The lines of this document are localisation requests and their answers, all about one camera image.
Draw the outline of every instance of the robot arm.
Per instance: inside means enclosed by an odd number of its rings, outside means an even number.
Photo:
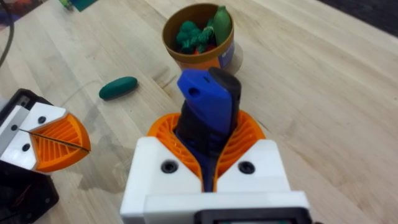
[[[158,119],[137,142],[123,222],[311,224],[308,200],[290,190],[277,144],[239,111],[239,81],[211,68],[185,70],[178,84],[182,113]]]

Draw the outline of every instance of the cable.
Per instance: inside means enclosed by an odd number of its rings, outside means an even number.
[[[4,48],[4,52],[2,53],[2,55],[0,57],[0,67],[1,67],[1,65],[4,63],[6,56],[8,54],[8,51],[10,49],[12,38],[14,37],[14,20],[12,19],[11,11],[8,8],[7,4],[4,2],[4,0],[0,0],[0,5],[4,8],[4,10],[8,16],[9,23],[10,23],[10,33],[8,35],[7,44],[6,44],[6,47]]]

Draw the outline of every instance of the green paper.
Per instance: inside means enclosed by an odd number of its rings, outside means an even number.
[[[85,8],[93,4],[97,0],[71,0],[73,5],[79,10],[79,12],[83,11]]]

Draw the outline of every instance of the green oval object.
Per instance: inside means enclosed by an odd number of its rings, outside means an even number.
[[[122,77],[106,84],[99,91],[99,97],[103,100],[110,100],[129,93],[138,86],[138,81],[134,77]]]
[[[213,28],[217,46],[220,46],[228,38],[232,29],[231,18],[229,18],[225,6],[218,7],[213,19]]]

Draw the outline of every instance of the dark floor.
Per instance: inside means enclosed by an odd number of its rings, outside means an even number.
[[[318,0],[398,37],[398,0]]]

